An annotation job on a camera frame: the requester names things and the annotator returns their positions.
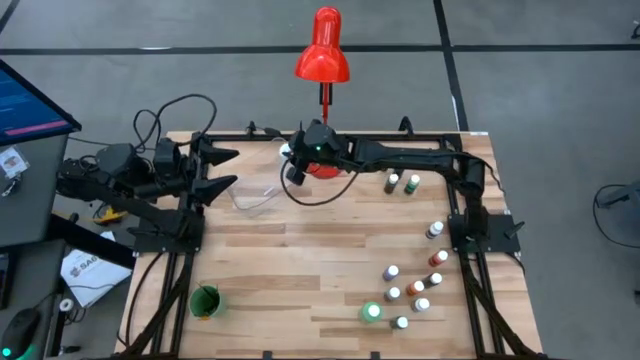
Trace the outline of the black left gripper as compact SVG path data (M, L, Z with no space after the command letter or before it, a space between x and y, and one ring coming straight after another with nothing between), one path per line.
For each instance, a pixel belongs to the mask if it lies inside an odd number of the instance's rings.
M154 187L151 197L179 196L185 192L200 203L210 205L221 193L238 180L236 175L215 179L199 179L198 158L205 164L217 166L234 159L238 150L215 147L209 138L201 138L198 145L175 142L164 137L155 147L153 157Z

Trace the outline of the green plastic cup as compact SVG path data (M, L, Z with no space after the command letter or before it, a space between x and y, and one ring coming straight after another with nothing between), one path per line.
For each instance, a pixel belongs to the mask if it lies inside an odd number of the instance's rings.
M200 317L203 315L209 315L212 317L221 316L226 310L226 298L221 293L220 289L215 286L220 294L220 304L218 307L211 307L211 303L206 295L202 292L202 290L197 286L197 288L191 294L189 300L189 309L193 316Z

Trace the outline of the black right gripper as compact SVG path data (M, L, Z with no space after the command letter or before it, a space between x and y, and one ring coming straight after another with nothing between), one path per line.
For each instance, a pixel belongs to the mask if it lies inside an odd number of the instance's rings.
M294 185L304 183L303 170L312 163L341 170L349 168L349 140L320 121L313 120L306 130L300 128L291 136L288 144L294 148L294 167L287 169L286 179Z

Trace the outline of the computer monitor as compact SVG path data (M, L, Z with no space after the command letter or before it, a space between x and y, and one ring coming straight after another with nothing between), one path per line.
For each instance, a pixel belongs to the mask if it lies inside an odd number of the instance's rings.
M0 59L0 146L81 130L70 113Z

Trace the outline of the white paper booklet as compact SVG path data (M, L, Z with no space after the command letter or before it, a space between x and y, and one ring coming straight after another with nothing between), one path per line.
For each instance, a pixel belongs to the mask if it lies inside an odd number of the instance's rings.
M65 252L60 276L83 308L91 307L132 274L131 269L70 246Z

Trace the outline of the black support beam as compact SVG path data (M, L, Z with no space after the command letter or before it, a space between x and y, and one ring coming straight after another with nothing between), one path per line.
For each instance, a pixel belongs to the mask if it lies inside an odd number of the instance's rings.
M67 245L95 255L102 260L132 270L136 259L133 250L76 223L52 214L47 227L47 238L64 240Z

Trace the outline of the black computer mouse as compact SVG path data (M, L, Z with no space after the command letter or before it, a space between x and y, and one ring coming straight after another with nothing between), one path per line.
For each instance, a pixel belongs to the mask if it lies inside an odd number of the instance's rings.
M18 360L31 346L40 313L35 308L24 308L16 313L0 338L0 355L5 360Z

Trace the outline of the red desk lamp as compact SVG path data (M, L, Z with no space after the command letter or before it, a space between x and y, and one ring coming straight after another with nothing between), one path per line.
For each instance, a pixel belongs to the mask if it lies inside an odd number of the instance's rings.
M332 6L319 8L313 20L311 41L299 56L294 73L298 78L319 84L319 103L322 107L322 124L328 124L329 107L332 104L333 85L350 80L348 61L341 50L342 16ZM295 145L296 165L312 176L328 180L337 177L341 170L336 165L322 165L313 158L318 152L315 145Z

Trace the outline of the large light green bottle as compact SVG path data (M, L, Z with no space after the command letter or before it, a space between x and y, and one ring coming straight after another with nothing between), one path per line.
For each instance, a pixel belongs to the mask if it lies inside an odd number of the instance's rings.
M376 302L367 302L360 309L360 318L365 323L375 323L382 319L383 310Z

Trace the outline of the thin dark paintbrush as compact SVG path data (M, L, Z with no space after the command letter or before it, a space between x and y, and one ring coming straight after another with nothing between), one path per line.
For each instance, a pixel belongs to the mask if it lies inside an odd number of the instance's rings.
M198 284L199 288L206 295L211 303L211 307L218 307L220 304L220 294L215 286Z

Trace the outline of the grey chair base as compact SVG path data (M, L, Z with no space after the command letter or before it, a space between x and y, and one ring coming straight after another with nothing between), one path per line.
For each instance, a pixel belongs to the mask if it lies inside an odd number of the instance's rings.
M613 188L613 191L605 195L596 196L596 204L600 208L607 208L619 202L630 201L640 208L640 180L623 185L605 185L604 189Z

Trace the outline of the white label card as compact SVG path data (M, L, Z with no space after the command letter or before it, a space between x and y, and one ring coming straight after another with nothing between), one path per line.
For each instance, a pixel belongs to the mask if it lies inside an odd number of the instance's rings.
M21 175L29 167L29 162L16 146L0 151L0 169L7 179L13 179Z

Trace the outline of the clear plastic bin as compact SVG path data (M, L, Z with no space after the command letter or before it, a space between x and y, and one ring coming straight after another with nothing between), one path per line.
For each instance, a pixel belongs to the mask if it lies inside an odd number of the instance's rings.
M285 198L280 171L287 157L279 155L279 148L288 142L276 137L268 142L250 142L248 150L241 150L232 161L238 169L238 180L227 189L235 209L255 217L267 212Z

